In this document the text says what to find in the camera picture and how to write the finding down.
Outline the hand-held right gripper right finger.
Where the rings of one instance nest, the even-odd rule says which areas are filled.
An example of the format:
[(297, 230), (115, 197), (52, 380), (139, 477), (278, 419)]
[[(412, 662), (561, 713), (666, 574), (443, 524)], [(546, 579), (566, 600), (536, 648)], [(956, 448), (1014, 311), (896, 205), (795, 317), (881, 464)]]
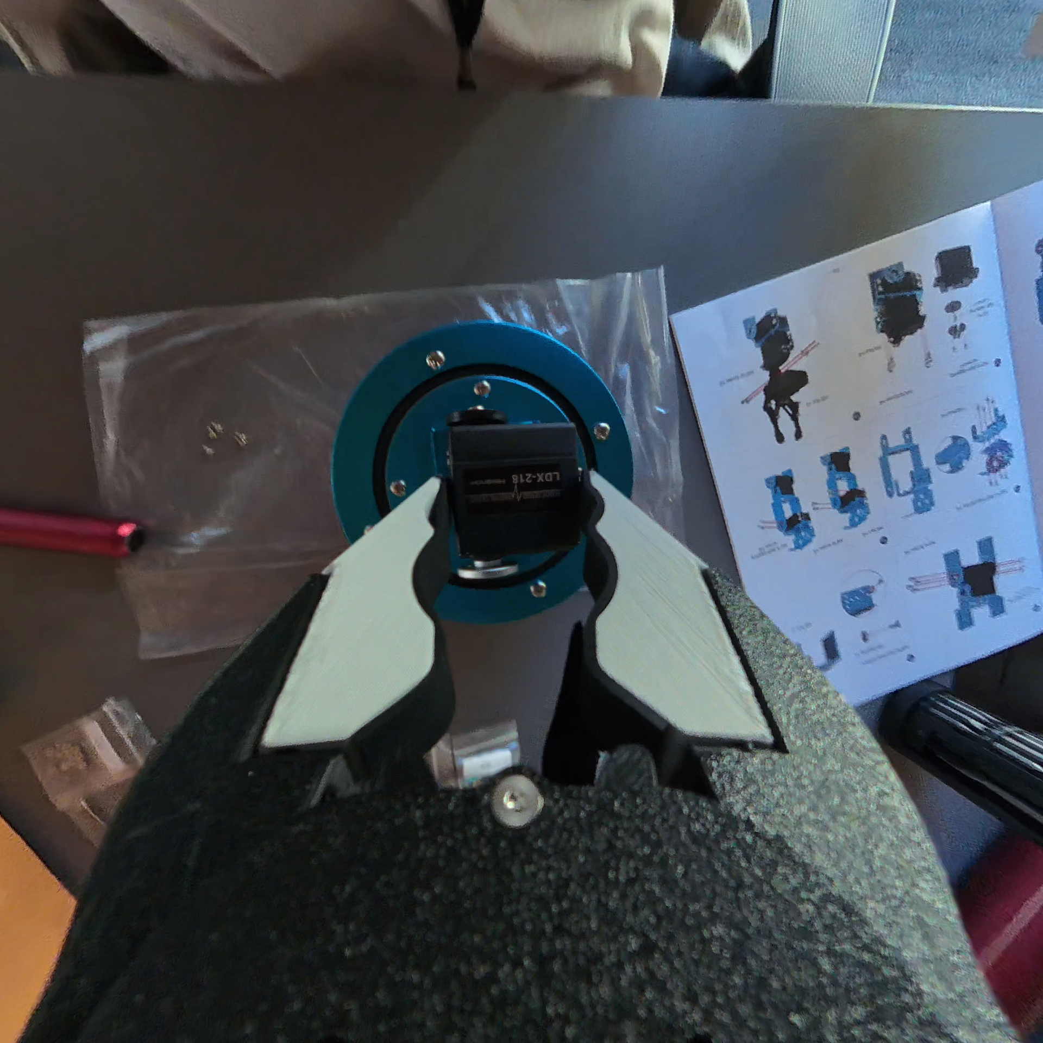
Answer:
[(591, 787), (634, 748), (659, 787), (712, 795), (705, 752), (780, 739), (706, 565), (599, 472), (582, 475), (578, 517), (593, 607), (571, 633), (541, 773)]

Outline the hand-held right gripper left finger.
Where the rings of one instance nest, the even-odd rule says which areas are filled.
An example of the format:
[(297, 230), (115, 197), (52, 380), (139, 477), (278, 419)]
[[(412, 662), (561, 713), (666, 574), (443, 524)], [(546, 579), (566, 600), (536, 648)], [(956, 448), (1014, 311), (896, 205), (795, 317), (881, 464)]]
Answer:
[(450, 534), (448, 485), (435, 476), (328, 566), (260, 752), (338, 750), (366, 780), (426, 769), (456, 708), (436, 611)]

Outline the teal round robot base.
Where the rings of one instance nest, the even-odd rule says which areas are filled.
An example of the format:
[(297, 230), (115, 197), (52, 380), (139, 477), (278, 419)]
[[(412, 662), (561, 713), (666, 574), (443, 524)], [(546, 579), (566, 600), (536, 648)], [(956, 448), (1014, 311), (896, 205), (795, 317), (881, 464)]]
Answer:
[[(634, 457), (604, 381), (565, 344), (513, 323), (453, 324), (405, 342), (375, 364), (348, 402), (332, 448), (332, 498), (350, 542), (432, 477), (448, 485), (450, 413), (503, 411), (513, 423), (567, 422), (583, 472), (620, 492), (634, 487)], [(437, 601), (442, 618), (502, 624), (528, 618), (577, 593), (585, 538), (554, 566), (492, 588), (457, 582), (451, 514), (451, 575)]]

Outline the black servo with silver horn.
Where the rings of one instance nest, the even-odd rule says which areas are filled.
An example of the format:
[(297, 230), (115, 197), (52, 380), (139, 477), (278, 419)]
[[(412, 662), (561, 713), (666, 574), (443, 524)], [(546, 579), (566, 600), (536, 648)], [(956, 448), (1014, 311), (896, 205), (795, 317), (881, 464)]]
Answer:
[(580, 442), (567, 422), (452, 412), (448, 485), (462, 585), (502, 587), (557, 564), (581, 540)]

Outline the orange and white cardboard box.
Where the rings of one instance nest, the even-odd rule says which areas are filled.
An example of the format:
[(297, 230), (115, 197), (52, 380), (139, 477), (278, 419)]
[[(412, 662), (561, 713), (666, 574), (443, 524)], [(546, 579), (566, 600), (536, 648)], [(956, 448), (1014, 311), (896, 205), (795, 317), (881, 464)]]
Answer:
[(50, 976), (75, 909), (7, 821), (1, 822), (1, 1040), (19, 1039)]

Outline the grey desk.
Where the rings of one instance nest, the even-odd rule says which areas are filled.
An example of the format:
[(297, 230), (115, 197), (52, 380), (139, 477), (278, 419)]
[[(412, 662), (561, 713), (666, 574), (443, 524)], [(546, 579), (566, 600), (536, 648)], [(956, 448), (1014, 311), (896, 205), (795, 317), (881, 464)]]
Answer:
[[(661, 268), (721, 296), (1041, 178), (1041, 113), (2, 75), (2, 507), (101, 500), (86, 320)], [(683, 541), (723, 567), (708, 470)], [(157, 737), (229, 649), (153, 660), (112, 558), (2, 548), (2, 817), (67, 891), (97, 849), (22, 747), (124, 699)]]

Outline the white instruction booklet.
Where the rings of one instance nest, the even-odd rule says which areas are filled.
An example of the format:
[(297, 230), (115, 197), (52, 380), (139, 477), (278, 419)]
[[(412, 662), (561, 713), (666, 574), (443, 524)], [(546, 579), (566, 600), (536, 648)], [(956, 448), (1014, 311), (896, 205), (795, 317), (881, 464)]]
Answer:
[(858, 705), (1041, 634), (1040, 181), (671, 317), (749, 597)]

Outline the spread of hardware bags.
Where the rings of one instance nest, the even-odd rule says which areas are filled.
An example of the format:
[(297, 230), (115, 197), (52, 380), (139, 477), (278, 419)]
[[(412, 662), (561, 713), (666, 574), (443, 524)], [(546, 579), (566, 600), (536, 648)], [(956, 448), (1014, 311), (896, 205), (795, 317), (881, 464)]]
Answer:
[[(22, 747), (51, 804), (100, 847), (119, 804), (156, 746), (134, 704), (107, 699), (98, 709)], [(522, 765), (516, 723), (450, 732), (425, 755), (440, 789), (472, 789)]]

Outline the black screwdriver bit holder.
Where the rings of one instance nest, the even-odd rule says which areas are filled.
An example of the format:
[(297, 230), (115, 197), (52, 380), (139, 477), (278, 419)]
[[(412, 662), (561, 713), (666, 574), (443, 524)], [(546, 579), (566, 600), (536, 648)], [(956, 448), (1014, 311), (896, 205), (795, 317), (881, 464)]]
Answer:
[(925, 681), (888, 697), (881, 739), (946, 786), (1042, 845), (1042, 738)]

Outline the red pen screwdriver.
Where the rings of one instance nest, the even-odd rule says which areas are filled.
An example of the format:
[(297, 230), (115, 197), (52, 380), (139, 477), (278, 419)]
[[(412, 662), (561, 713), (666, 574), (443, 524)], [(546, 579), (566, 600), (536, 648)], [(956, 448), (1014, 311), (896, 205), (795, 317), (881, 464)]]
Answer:
[(145, 541), (134, 520), (1, 508), (1, 545), (13, 549), (119, 559)]

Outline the red metal tube case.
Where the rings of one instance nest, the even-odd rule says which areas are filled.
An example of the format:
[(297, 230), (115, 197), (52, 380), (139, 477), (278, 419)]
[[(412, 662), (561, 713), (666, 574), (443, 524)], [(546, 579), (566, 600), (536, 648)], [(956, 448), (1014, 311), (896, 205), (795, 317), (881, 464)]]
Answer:
[(1042, 849), (1022, 835), (998, 840), (959, 890), (959, 911), (984, 977), (1011, 1024), (1042, 1020)]

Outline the white mesh office chair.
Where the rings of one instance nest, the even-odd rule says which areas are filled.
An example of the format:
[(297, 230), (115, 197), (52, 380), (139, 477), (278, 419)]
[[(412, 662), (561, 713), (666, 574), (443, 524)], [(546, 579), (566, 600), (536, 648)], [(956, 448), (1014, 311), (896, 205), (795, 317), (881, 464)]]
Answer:
[(776, 102), (873, 102), (895, 1), (776, 1), (769, 97)]

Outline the black chest harness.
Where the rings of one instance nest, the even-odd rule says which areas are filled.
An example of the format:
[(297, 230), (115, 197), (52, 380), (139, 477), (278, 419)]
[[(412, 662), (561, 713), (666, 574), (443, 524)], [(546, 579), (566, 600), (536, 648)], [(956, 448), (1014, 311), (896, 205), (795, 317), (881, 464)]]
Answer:
[(472, 49), (485, 1), (448, 1), (447, 6), (458, 55), (456, 84), (461, 92), (472, 92), (476, 90)]

